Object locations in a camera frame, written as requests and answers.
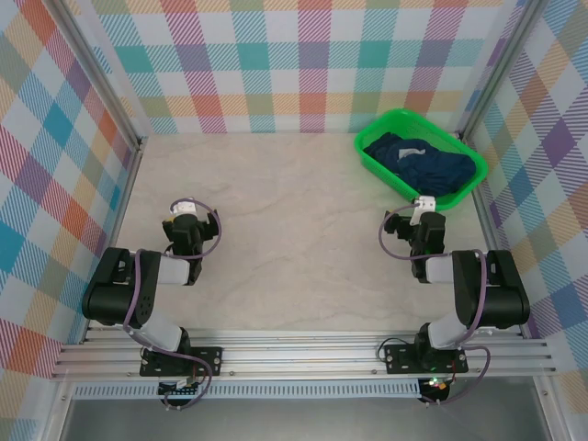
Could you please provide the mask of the small circuit board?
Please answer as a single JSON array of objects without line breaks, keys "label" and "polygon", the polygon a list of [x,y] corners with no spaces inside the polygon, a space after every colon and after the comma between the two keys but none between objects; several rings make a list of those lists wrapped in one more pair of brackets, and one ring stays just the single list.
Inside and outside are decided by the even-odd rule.
[{"label": "small circuit board", "polygon": [[199,394],[198,381],[163,381],[158,384],[157,394],[160,396],[195,396]]},{"label": "small circuit board", "polygon": [[450,392],[452,383],[453,380],[449,378],[433,377],[430,379],[419,379],[419,388],[421,395],[424,397],[428,397],[431,400],[444,400]]}]

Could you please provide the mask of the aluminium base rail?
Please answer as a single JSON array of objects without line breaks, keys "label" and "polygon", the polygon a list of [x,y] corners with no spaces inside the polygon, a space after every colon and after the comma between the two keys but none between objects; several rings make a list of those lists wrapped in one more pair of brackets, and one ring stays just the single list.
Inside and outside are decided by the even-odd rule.
[{"label": "aluminium base rail", "polygon": [[[196,346],[222,347],[221,380],[382,379],[382,342],[400,344],[412,332],[366,331],[189,332]],[[467,351],[472,378],[487,367],[490,377],[551,376],[556,363],[543,340],[525,339],[516,329],[480,334]],[[140,347],[116,328],[90,327],[83,341],[66,345],[52,372],[55,381],[137,380]]]}]

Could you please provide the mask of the green plastic basket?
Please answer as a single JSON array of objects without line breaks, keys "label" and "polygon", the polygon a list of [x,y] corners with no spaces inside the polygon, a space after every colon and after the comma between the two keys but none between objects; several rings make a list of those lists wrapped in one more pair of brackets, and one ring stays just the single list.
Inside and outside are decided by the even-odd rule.
[{"label": "green plastic basket", "polygon": [[411,110],[393,109],[361,130],[356,135],[354,144],[362,165],[408,201],[413,201],[423,195],[409,187],[394,173],[388,171],[364,152],[369,144],[387,132],[396,134],[403,139],[425,140],[440,151],[466,154],[474,161],[475,175],[464,187],[455,193],[435,198],[438,211],[454,208],[488,173],[486,161],[470,147]]}]

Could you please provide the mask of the grey metal panel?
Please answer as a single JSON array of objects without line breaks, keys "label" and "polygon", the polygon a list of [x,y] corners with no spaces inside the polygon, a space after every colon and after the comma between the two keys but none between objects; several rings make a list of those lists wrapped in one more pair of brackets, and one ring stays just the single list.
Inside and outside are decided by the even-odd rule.
[{"label": "grey metal panel", "polygon": [[76,401],[62,441],[551,441],[538,414],[424,408],[409,400]]}]

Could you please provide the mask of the aluminium frame post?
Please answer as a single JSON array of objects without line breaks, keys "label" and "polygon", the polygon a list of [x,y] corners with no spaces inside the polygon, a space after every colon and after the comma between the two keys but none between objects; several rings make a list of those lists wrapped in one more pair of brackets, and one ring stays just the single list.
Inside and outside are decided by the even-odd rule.
[{"label": "aluminium frame post", "polygon": [[451,123],[455,135],[465,141],[481,123],[499,86],[510,73],[531,31],[549,0],[504,0],[492,21],[471,78],[459,104],[460,114]]},{"label": "aluminium frame post", "polygon": [[44,0],[80,63],[104,99],[124,137],[141,152],[153,133],[140,99],[125,72],[92,0]]}]

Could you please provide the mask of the navy blue t-shirt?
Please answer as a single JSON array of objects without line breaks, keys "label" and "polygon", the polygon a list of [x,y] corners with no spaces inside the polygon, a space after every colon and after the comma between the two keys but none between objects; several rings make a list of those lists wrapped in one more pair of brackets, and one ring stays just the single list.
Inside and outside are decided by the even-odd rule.
[{"label": "navy blue t-shirt", "polygon": [[438,150],[420,139],[403,139],[390,132],[364,152],[421,195],[443,197],[464,187],[475,175],[474,161],[462,153]]}]

